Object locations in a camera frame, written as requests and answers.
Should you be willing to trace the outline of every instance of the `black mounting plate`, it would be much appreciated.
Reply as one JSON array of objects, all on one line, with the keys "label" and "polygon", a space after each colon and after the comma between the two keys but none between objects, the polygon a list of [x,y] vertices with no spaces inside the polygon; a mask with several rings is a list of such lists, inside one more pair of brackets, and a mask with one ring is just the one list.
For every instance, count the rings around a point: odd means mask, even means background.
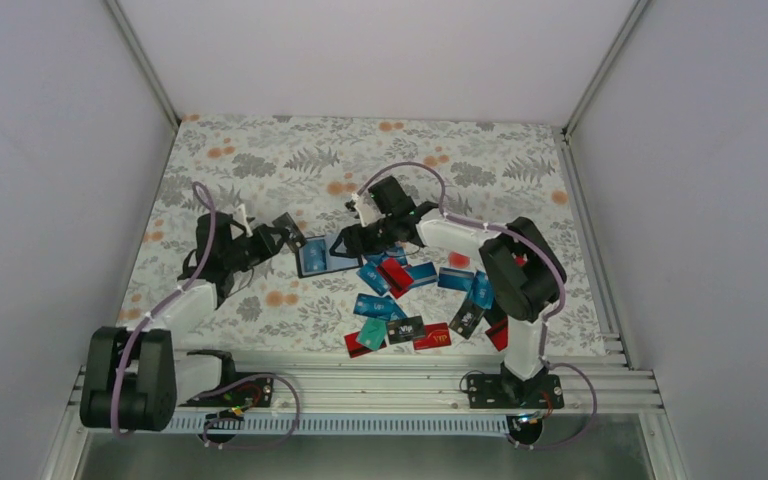
[{"label": "black mounting plate", "polygon": [[540,385],[525,398],[524,402],[513,402],[502,389],[502,376],[485,373],[473,373],[466,377],[469,408],[488,410],[545,409],[546,399],[541,392],[549,396],[552,408],[564,408],[564,393],[561,379],[557,375],[546,375]]},{"label": "black mounting plate", "polygon": [[[237,380],[241,378],[245,378],[251,375],[256,375],[257,373],[253,372],[236,372],[234,374],[234,379],[231,382],[226,383],[225,385],[228,385],[229,383],[236,382]],[[257,402],[256,405],[252,405],[252,408],[259,407],[259,408],[269,408],[272,405],[272,391],[274,385],[273,380],[271,378],[258,378],[256,380],[253,380],[251,382],[247,382],[244,385],[248,385],[248,383],[254,383],[258,387],[260,387],[260,390],[263,392],[260,396],[260,401]],[[184,405],[187,407],[232,407],[237,405],[244,405],[246,402],[246,399],[251,399],[254,396],[254,391],[250,388],[243,388],[242,386],[235,388],[234,390],[231,390],[229,392],[226,392],[222,395],[217,395],[215,397],[210,398],[204,398],[199,400],[190,400],[189,402],[185,403]]]}]

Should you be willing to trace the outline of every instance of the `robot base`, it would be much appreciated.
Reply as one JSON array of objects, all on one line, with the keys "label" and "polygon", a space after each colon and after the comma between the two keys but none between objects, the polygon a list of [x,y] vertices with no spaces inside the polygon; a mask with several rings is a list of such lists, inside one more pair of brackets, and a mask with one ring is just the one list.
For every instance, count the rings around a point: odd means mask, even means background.
[{"label": "robot base", "polygon": [[557,375],[545,375],[539,385],[522,402],[514,401],[502,387],[502,375],[474,373],[466,377],[469,408],[487,410],[546,409],[546,396],[557,410],[564,407],[561,380]]}]

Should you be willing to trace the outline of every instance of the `black card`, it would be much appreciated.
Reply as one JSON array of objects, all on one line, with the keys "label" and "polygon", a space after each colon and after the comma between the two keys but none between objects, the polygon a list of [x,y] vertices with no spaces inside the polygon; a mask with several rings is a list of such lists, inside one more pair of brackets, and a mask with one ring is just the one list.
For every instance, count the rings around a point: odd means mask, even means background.
[{"label": "black card", "polygon": [[399,318],[387,322],[387,338],[390,345],[404,343],[414,338],[425,338],[425,325],[422,317]]},{"label": "black card", "polygon": [[472,303],[469,298],[465,298],[461,308],[458,309],[458,313],[455,314],[455,318],[449,322],[449,328],[458,335],[469,339],[483,316],[484,309]]}]

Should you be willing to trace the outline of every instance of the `wire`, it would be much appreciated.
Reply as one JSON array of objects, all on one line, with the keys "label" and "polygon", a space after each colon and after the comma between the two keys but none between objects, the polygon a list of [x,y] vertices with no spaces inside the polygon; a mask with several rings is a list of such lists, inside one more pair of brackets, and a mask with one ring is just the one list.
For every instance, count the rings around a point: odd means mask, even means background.
[{"label": "wire", "polygon": [[283,383],[290,390],[290,393],[293,394],[293,400],[296,403],[296,414],[295,414],[295,417],[293,418],[293,423],[290,424],[290,429],[287,430],[287,433],[285,433],[281,438],[275,441],[263,443],[260,445],[225,445],[223,443],[216,443],[210,440],[209,438],[207,438],[207,432],[208,430],[210,430],[212,426],[216,425],[219,422],[224,422],[229,420],[228,418],[214,418],[213,420],[205,422],[204,429],[202,430],[201,439],[204,441],[205,447],[216,447],[220,450],[226,450],[226,449],[227,450],[249,450],[249,451],[266,450],[269,448],[275,448],[275,447],[281,446],[282,444],[284,444],[284,442],[289,440],[290,437],[293,435],[293,433],[295,433],[296,429],[299,428],[299,422],[301,421],[301,415],[302,415],[302,403],[301,403],[301,400],[299,399],[299,392],[296,391],[296,389],[290,384],[290,382],[288,382],[283,377],[275,375],[274,373],[258,373],[256,375],[249,375],[248,377],[241,378],[236,382],[233,382],[222,388],[217,388],[216,390],[200,393],[196,396],[195,399],[198,400],[202,398],[210,398],[210,397],[215,397],[217,395],[222,395],[223,393],[229,390],[233,390],[237,388],[239,385],[242,385],[247,382],[251,382],[253,380],[257,380],[258,378],[272,378],[276,381],[279,381]]},{"label": "wire", "polygon": [[249,281],[246,282],[245,285],[241,286],[240,288],[234,290],[233,292],[229,293],[227,297],[225,297],[225,300],[228,300],[229,298],[233,297],[234,295],[240,293],[245,288],[249,288],[251,286],[252,280],[254,280],[254,269],[252,268],[249,270],[251,272],[251,275],[249,275]]},{"label": "wire", "polygon": [[554,408],[552,407],[552,399],[549,397],[549,394],[543,390],[540,390],[540,396],[543,397],[543,400],[546,400],[546,415],[543,415],[543,418],[547,419],[552,416],[552,412],[554,411]]},{"label": "wire", "polygon": [[458,390],[460,390],[461,393],[469,393],[469,390],[464,390],[464,388],[463,388],[463,381],[466,380],[466,377],[468,377],[470,373],[480,373],[482,375],[486,375],[481,370],[470,370],[470,371],[464,373],[464,376],[461,377],[461,381],[458,382]]},{"label": "wire", "polygon": [[[423,165],[418,162],[396,162],[396,163],[387,165],[386,167],[376,172],[372,177],[369,178],[369,180],[367,180],[360,187],[360,189],[358,189],[357,191],[358,195],[363,194],[366,191],[366,189],[369,188],[372,182],[374,182],[378,177],[380,177],[384,173],[394,168],[403,167],[403,166],[412,166],[412,167],[421,168],[423,170],[430,172],[432,175],[434,175],[435,178],[437,178],[437,181],[440,183],[440,199],[437,201],[437,209],[440,211],[440,215],[442,215],[443,218],[467,227],[472,227],[480,230],[492,230],[494,232],[504,233],[505,235],[508,235],[509,237],[522,243],[529,250],[534,252],[534,254],[537,255],[540,258],[540,260],[546,265],[546,267],[549,269],[549,272],[552,273],[552,277],[555,279],[555,283],[558,285],[558,304],[552,310],[541,315],[541,318],[543,320],[542,322],[543,325],[540,330],[540,346],[538,348],[538,355],[540,356],[541,363],[543,364],[544,367],[546,367],[547,370],[554,370],[558,367],[566,367],[566,368],[572,369],[578,375],[580,375],[581,378],[584,379],[585,383],[587,383],[587,387],[590,389],[590,395],[593,397],[593,411],[591,412],[590,417],[588,417],[587,419],[587,423],[584,425],[581,431],[579,431],[577,434],[573,435],[572,437],[562,442],[558,442],[556,444],[547,445],[543,447],[535,447],[533,445],[529,445],[528,449],[549,450],[552,448],[568,445],[576,441],[577,439],[581,438],[581,436],[585,432],[587,432],[588,429],[590,429],[591,425],[593,424],[593,420],[596,417],[596,413],[598,412],[598,405],[596,403],[596,389],[593,387],[593,382],[590,381],[590,378],[588,378],[587,375],[585,375],[585,373],[582,372],[578,367],[575,367],[569,363],[554,363],[554,364],[550,363],[548,360],[546,360],[546,354],[545,354],[546,343],[549,337],[549,327],[548,327],[549,319],[559,314],[561,310],[564,309],[564,306],[566,306],[566,301],[567,301],[567,293],[566,293],[566,289],[564,288],[564,280],[563,280],[563,277],[561,277],[561,272],[555,266],[554,262],[551,261],[551,259],[546,254],[546,252],[541,250],[540,247],[534,244],[534,242],[530,241],[529,239],[525,238],[519,233],[508,229],[506,226],[498,225],[494,223],[481,222],[469,217],[464,217],[461,215],[456,215],[456,214],[447,212],[444,207],[444,202],[446,200],[446,181],[443,179],[442,175],[440,175],[440,173],[437,172],[437,170],[434,170],[429,166]],[[508,436],[508,439],[514,442],[514,446],[516,446],[517,448],[520,448],[519,442],[516,442],[510,436]]]},{"label": "wire", "polygon": [[204,266],[207,263],[207,257],[210,255],[210,249],[213,246],[213,236],[216,233],[216,205],[213,203],[213,197],[210,195],[210,190],[208,190],[201,182],[193,182],[193,196],[199,203],[207,208],[210,213],[210,231],[207,235],[207,246],[204,249],[204,254],[199,260],[193,275],[181,288],[175,289],[174,292],[170,293],[166,298],[155,305],[154,308],[145,315],[142,321],[137,324],[134,331],[131,332],[131,336],[129,336],[128,340],[125,342],[125,348],[122,350],[122,356],[119,358],[119,365],[116,367],[116,377],[113,380],[113,393],[110,399],[110,429],[113,432],[113,436],[117,438],[124,438],[133,433],[133,430],[129,430],[127,433],[122,433],[122,430],[119,429],[119,403],[122,396],[122,382],[125,379],[125,369],[128,368],[128,360],[131,357],[131,352],[134,350],[134,345],[137,343],[137,337],[139,337],[143,329],[145,329],[158,313],[168,307],[185,291],[189,290],[193,285],[193,282],[195,282],[199,275],[201,275],[201,271],[204,270]]},{"label": "wire", "polygon": [[578,367],[571,365],[569,363],[553,363],[549,367],[549,370],[554,370],[558,367],[566,367],[570,370],[577,373],[587,384],[587,388],[590,389],[590,396],[593,399],[593,410],[590,412],[590,416],[587,417],[587,422],[584,424],[583,427],[581,427],[581,430],[578,431],[575,435],[567,438],[566,440],[562,440],[560,442],[552,443],[549,445],[521,445],[519,442],[514,440],[513,437],[510,435],[507,435],[508,441],[514,444],[514,448],[522,449],[522,450],[536,450],[536,451],[545,451],[545,450],[554,450],[556,448],[565,447],[571,443],[574,443],[581,439],[585,433],[587,433],[588,430],[593,426],[593,422],[596,420],[596,413],[599,411],[599,405],[596,400],[596,389],[593,387],[593,382],[590,381],[590,378],[587,377],[587,375],[584,374],[584,372],[581,371]]}]

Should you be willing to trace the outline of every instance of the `credit card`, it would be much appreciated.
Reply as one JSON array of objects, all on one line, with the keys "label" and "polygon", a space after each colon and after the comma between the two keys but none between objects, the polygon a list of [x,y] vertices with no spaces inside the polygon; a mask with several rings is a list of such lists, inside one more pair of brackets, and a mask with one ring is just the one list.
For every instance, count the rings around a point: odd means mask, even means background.
[{"label": "credit card", "polygon": [[475,273],[473,272],[440,267],[440,273],[437,276],[437,286],[468,292],[472,287],[473,278],[475,278]]},{"label": "credit card", "polygon": [[387,336],[387,323],[377,318],[370,318],[363,324],[363,328],[358,332],[357,341],[359,344],[370,350],[378,350],[384,343],[384,337]]},{"label": "credit card", "polygon": [[399,318],[408,318],[407,314],[399,307],[395,300],[393,300],[393,313],[390,315],[390,320],[397,320]]},{"label": "credit card", "polygon": [[325,271],[325,239],[311,239],[299,250],[302,272],[305,275]]},{"label": "credit card", "polygon": [[380,320],[390,320],[393,315],[396,302],[389,297],[374,297],[365,293],[359,293],[355,300],[355,315],[377,318]]},{"label": "credit card", "polygon": [[508,320],[507,319],[488,328],[487,331],[484,333],[488,337],[490,337],[490,341],[493,342],[493,346],[496,347],[496,350],[501,352],[502,350],[508,348]]},{"label": "credit card", "polygon": [[[359,334],[360,332],[355,332],[355,333],[350,333],[345,337],[343,337],[346,340],[346,350],[348,350],[349,357],[351,358],[359,357],[361,355],[366,355],[367,353],[371,353],[374,351],[370,348],[364,347],[357,341],[357,337]],[[384,340],[381,340],[381,344],[378,346],[377,350],[381,350],[386,346],[387,346],[387,343]]]},{"label": "credit card", "polygon": [[425,338],[425,325],[422,317],[401,318],[387,322],[387,338],[390,345],[404,343],[414,338]]},{"label": "credit card", "polygon": [[385,280],[380,273],[378,273],[378,269],[375,267],[375,265],[371,263],[367,263],[361,267],[357,271],[357,274],[360,279],[369,285],[369,288],[371,288],[372,291],[378,295],[384,295],[388,290],[390,290],[390,284],[387,283],[387,280]]},{"label": "credit card", "polygon": [[394,258],[388,258],[381,262],[381,265],[378,266],[378,273],[390,284],[390,293],[393,298],[404,295],[413,283],[413,278]]},{"label": "credit card", "polygon": [[408,264],[407,255],[405,255],[405,249],[400,247],[400,246],[398,246],[398,245],[396,245],[395,247],[392,247],[392,248],[388,248],[387,250],[385,250],[385,251],[383,251],[381,253],[373,253],[373,254],[370,254],[370,255],[364,255],[363,258],[366,259],[366,261],[368,263],[371,263],[371,264],[375,265],[376,267],[378,265],[381,265],[381,262],[383,262],[384,260],[387,260],[388,258],[395,259],[401,265],[407,265]]},{"label": "credit card", "polygon": [[469,299],[484,310],[493,306],[493,287],[490,286],[490,279],[487,274],[478,271],[475,272],[475,278],[472,280],[472,286],[469,289]]},{"label": "credit card", "polygon": [[434,264],[431,262],[408,267],[405,270],[413,279],[413,283],[411,284],[410,288],[437,283],[437,270],[434,268]]},{"label": "credit card", "polygon": [[469,298],[465,298],[461,308],[458,309],[458,313],[455,314],[455,318],[449,322],[449,328],[468,339],[472,336],[472,332],[475,331],[475,327],[478,326],[482,316],[484,316],[484,309],[472,303]]},{"label": "credit card", "polygon": [[445,323],[435,323],[425,326],[425,338],[413,340],[413,349],[425,350],[428,348],[446,347],[451,344],[452,337],[449,334],[449,326]]}]

